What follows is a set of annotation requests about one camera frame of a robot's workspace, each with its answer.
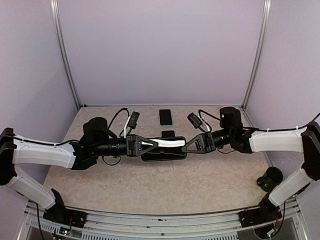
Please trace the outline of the black phone silver edge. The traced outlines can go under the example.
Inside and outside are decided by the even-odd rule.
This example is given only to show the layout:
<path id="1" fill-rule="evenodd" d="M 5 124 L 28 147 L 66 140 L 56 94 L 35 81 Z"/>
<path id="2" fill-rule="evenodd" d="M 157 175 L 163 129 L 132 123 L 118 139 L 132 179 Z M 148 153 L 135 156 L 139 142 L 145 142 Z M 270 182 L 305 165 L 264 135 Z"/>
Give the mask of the black phone silver edge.
<path id="1" fill-rule="evenodd" d="M 174 138 L 176 136 L 174 130 L 164 130 L 161 132 L 162 138 Z"/>

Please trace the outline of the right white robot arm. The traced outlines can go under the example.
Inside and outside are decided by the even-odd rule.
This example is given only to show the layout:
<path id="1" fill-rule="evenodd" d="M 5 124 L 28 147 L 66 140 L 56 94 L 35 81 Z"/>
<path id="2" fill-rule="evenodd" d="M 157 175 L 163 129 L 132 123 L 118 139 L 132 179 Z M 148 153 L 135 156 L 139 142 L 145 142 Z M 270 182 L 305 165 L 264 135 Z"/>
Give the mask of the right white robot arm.
<path id="1" fill-rule="evenodd" d="M 235 107 L 222 107 L 219 115 L 220 130 L 195 136 L 181 150 L 184 153 L 207 154 L 230 145 L 243 154 L 277 151 L 303 154 L 301 166 L 276 186 L 269 193 L 267 202 L 257 208 L 255 216 L 260 222 L 268 221 L 275 214 L 275 207 L 320 179 L 320 126 L 314 120 L 295 128 L 262 130 L 244 127 L 241 113 Z"/>

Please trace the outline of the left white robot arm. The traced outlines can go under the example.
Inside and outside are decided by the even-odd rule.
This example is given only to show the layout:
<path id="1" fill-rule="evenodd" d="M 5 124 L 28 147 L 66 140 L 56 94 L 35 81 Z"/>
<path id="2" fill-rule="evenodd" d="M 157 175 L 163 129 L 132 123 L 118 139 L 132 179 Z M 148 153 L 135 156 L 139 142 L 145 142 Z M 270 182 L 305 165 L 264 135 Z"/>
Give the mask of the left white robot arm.
<path id="1" fill-rule="evenodd" d="M 138 157 L 158 146 L 158 142 L 135 134 L 117 137 L 103 117 L 95 117 L 85 123 L 80 140 L 61 143 L 23 138 L 8 127 L 0 136 L 0 184 L 49 210 L 57 221 L 63 223 L 70 218 L 70 211 L 65 207 L 60 194 L 29 176 L 20 168 L 20 164 L 82 171 L 97 164 L 99 157 Z"/>

